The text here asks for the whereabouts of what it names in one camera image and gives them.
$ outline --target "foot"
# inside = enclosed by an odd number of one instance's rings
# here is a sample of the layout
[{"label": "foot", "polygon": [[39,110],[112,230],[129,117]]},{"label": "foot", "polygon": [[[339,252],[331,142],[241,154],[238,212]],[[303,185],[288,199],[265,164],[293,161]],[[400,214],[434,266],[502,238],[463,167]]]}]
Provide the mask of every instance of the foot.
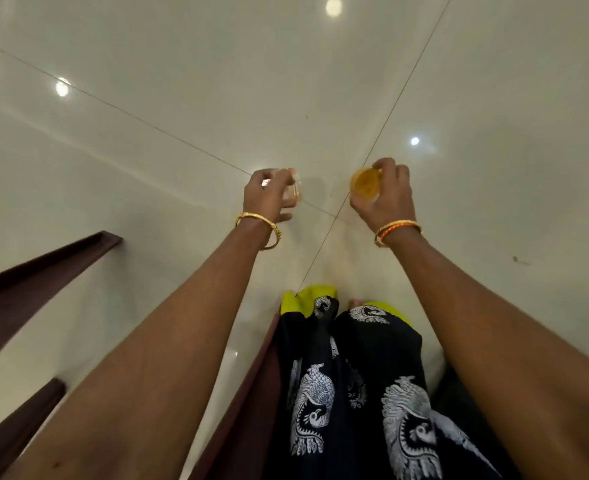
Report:
[{"label": "foot", "polygon": [[348,310],[358,308],[359,306],[364,306],[364,301],[362,299],[351,298],[350,301],[348,301]]}]

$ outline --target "finger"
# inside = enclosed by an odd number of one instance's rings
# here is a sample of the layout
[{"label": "finger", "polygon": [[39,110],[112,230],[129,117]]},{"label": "finger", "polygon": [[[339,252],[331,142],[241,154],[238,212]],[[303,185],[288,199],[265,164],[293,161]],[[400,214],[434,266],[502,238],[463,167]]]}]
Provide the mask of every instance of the finger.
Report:
[{"label": "finger", "polygon": [[288,185],[294,185],[295,179],[292,177],[292,173],[287,168],[282,168],[274,174],[272,180],[267,185],[267,189],[271,192],[277,192],[283,195],[283,191]]},{"label": "finger", "polygon": [[297,199],[296,198],[289,198],[283,201],[283,204],[281,205],[281,207],[283,209],[290,209],[291,207],[295,207],[297,205]]},{"label": "finger", "polygon": [[285,214],[281,214],[277,219],[277,222],[286,222],[292,219],[292,214],[290,212],[286,212]]},{"label": "finger", "polygon": [[373,163],[373,168],[381,170],[381,188],[384,190],[387,185],[393,185],[397,180],[397,168],[395,160],[387,157],[381,158]]},{"label": "finger", "polygon": [[410,182],[411,170],[406,165],[397,165],[397,179],[404,183]]},{"label": "finger", "polygon": [[248,185],[252,185],[252,186],[258,185],[260,187],[264,180],[267,180],[268,178],[272,177],[272,171],[273,170],[271,168],[264,168],[261,170],[257,170],[250,177],[250,182],[248,182]]},{"label": "finger", "polygon": [[350,196],[350,207],[355,209],[357,213],[361,214],[361,212],[366,212],[372,207],[372,202],[359,195],[353,194]]}]

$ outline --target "printed fabric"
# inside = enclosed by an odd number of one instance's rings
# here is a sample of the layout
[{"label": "printed fabric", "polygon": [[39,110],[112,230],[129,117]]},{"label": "printed fabric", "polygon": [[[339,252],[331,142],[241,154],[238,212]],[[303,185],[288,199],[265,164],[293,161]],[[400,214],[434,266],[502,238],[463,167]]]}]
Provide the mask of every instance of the printed fabric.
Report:
[{"label": "printed fabric", "polygon": [[265,479],[501,477],[431,409],[421,336],[405,318],[372,304],[338,315],[336,294],[304,291],[274,336],[283,391]]}]

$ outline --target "glossy floor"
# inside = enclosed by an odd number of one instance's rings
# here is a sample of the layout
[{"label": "glossy floor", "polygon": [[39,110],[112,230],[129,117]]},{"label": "glossy floor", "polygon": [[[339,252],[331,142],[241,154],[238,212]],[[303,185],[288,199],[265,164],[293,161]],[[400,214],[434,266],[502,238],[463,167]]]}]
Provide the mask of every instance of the glossy floor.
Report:
[{"label": "glossy floor", "polygon": [[262,167],[297,168],[305,201],[258,259],[186,472],[284,290],[394,303],[434,382],[409,282],[345,203],[387,155],[437,248],[589,355],[589,0],[0,0],[0,271],[125,238],[0,354],[0,419],[77,384]]}]

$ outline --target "neon yellow trim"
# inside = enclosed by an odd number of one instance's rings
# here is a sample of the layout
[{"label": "neon yellow trim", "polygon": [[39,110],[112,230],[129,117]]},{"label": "neon yellow trim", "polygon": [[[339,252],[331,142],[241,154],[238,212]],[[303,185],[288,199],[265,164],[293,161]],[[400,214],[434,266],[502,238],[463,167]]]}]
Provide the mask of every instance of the neon yellow trim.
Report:
[{"label": "neon yellow trim", "polygon": [[304,317],[309,317],[315,310],[315,300],[320,296],[337,298],[337,289],[332,286],[308,286],[299,291],[297,296],[291,291],[283,293],[281,299],[281,314],[288,312],[299,312]]},{"label": "neon yellow trim", "polygon": [[386,303],[385,301],[368,301],[367,303],[364,303],[364,305],[372,305],[376,306],[377,308],[381,308],[384,312],[388,312],[389,314],[402,319],[404,322],[406,322],[408,325],[412,327],[412,323],[410,322],[410,320],[408,320],[406,317],[400,314],[399,310],[397,310],[394,306]]}]

